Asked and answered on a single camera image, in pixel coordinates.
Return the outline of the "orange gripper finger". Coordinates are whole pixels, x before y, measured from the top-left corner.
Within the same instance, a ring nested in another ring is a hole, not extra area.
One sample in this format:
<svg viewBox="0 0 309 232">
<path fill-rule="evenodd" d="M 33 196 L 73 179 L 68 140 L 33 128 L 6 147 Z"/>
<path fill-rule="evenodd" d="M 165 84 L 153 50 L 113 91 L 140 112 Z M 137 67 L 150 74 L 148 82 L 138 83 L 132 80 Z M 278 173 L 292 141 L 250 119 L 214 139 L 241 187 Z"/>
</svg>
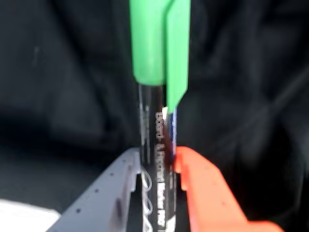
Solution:
<svg viewBox="0 0 309 232">
<path fill-rule="evenodd" d="M 221 171 L 191 148 L 177 147 L 174 170 L 186 192 L 193 232 L 281 232 L 270 221 L 249 221 Z"/>
</svg>

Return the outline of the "blue-grey gripper finger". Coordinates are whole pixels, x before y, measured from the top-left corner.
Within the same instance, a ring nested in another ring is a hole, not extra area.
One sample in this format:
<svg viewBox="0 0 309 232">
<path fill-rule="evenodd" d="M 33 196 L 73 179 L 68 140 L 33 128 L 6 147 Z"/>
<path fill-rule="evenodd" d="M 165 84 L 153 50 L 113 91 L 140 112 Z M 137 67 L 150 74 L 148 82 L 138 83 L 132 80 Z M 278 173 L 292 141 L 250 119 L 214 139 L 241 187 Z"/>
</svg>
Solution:
<svg viewBox="0 0 309 232">
<path fill-rule="evenodd" d="M 139 149 L 121 154 L 62 216 L 50 232 L 125 232 L 131 193 L 140 174 Z"/>
</svg>

